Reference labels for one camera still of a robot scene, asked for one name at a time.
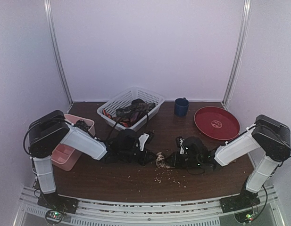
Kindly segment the paisley patterned tie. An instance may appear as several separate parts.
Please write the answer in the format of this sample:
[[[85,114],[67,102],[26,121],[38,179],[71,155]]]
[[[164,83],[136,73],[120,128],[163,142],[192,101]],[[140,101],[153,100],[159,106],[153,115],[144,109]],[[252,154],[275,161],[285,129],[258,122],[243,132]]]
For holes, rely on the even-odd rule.
[[[188,167],[184,170],[203,169],[206,171],[215,171],[221,169],[222,167],[214,160],[214,157],[211,156],[210,153],[208,154],[187,153],[187,155],[188,155]],[[174,169],[167,164],[166,156],[162,152],[157,153],[156,166],[158,168]]]

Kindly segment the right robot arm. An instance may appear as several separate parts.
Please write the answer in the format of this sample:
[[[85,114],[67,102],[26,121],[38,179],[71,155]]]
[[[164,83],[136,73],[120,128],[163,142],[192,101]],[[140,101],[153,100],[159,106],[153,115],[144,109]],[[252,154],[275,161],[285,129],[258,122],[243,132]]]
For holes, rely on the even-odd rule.
[[[236,197],[236,204],[241,208],[252,203],[275,170],[291,158],[290,129],[262,114],[235,139],[226,141],[214,150],[208,150],[198,137],[177,137],[176,143],[179,151],[166,157],[166,163],[175,169],[201,169],[204,172],[218,170],[256,149],[262,149],[265,155]]]

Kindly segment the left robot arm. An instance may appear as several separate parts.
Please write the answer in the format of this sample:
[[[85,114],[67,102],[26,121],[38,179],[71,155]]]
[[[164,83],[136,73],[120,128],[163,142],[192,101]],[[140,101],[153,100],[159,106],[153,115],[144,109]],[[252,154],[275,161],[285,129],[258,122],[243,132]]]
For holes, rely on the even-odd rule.
[[[55,151],[79,151],[106,164],[135,161],[144,166],[155,160],[155,154],[145,147],[153,135],[151,131],[138,135],[132,129],[124,129],[116,137],[108,135],[102,140],[91,133],[87,122],[71,122],[60,110],[55,110],[29,125],[23,138],[23,149],[32,160],[40,198],[52,209],[58,209],[62,197],[56,189],[51,163]]]

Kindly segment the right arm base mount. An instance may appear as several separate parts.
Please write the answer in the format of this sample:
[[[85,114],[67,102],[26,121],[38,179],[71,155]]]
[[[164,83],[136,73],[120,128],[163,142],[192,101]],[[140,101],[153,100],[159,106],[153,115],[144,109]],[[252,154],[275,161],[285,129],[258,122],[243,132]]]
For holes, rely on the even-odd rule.
[[[242,195],[225,197],[219,200],[223,213],[250,208],[261,203],[258,197],[249,198]]]

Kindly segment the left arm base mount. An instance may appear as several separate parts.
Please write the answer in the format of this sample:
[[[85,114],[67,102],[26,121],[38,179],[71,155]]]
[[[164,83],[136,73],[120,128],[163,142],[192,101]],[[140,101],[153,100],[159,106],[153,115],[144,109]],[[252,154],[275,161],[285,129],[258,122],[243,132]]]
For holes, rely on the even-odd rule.
[[[37,204],[39,206],[56,210],[57,212],[75,214],[79,201],[75,198],[63,196],[40,196]]]

